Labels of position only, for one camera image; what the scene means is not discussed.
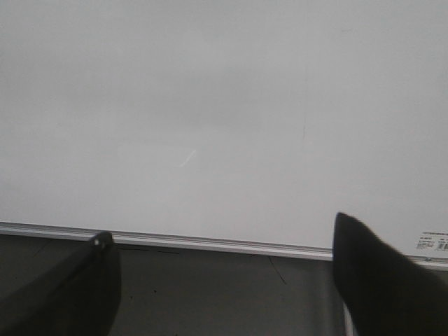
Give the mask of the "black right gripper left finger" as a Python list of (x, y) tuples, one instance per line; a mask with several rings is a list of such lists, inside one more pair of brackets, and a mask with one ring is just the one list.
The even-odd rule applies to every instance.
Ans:
[(100, 232), (1, 300), (1, 334), (108, 335), (121, 294), (119, 249)]

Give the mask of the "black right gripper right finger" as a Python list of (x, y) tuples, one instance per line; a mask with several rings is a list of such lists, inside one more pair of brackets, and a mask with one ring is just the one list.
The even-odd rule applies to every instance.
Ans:
[(359, 335), (447, 334), (447, 283), (342, 212), (335, 217), (332, 273)]

